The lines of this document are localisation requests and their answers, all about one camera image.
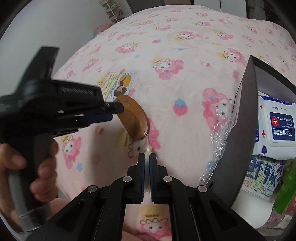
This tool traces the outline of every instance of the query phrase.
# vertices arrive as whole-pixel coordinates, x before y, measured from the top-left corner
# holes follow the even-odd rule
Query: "comb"
[[[147,137],[150,124],[142,107],[128,95],[119,95],[114,102],[119,102],[124,106],[123,113],[117,114],[117,116],[131,140],[134,142]]]

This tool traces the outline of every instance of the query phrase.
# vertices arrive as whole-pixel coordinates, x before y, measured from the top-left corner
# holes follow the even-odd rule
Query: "alcohol wipes pack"
[[[267,96],[258,97],[258,125],[253,155],[276,160],[296,157],[296,104]]]

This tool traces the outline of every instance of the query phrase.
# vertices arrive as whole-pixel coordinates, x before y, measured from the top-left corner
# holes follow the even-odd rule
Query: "blue label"
[[[290,115],[270,112],[272,137],[275,141],[294,141],[295,130],[293,117]]]
[[[275,102],[278,102],[278,103],[283,103],[285,105],[292,105],[292,103],[291,102],[288,102],[288,101],[279,100],[279,99],[275,99],[275,98],[271,98],[271,97],[266,97],[266,96],[261,96],[261,97],[264,100],[271,100],[271,101],[275,101]]]
[[[256,138],[255,138],[255,143],[259,142],[259,124],[257,122],[257,129],[256,129]]]

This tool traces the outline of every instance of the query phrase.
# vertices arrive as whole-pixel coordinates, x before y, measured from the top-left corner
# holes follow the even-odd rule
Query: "red shield logo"
[[[271,123],[275,127],[277,127],[279,125],[279,121],[277,120],[277,118],[275,116],[272,117]]]

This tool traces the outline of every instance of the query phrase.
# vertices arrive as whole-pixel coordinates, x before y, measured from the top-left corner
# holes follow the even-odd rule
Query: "metal rivet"
[[[206,192],[207,191],[207,187],[206,186],[199,186],[197,188],[200,192]]]
[[[92,192],[95,192],[98,188],[96,186],[89,186],[87,188],[88,192],[92,193]]]
[[[166,183],[169,183],[169,182],[171,182],[171,181],[173,180],[173,178],[170,177],[170,176],[165,176],[165,177],[163,177],[163,180],[164,180]]]
[[[130,176],[125,176],[123,179],[122,179],[125,183],[129,183],[132,178]]]

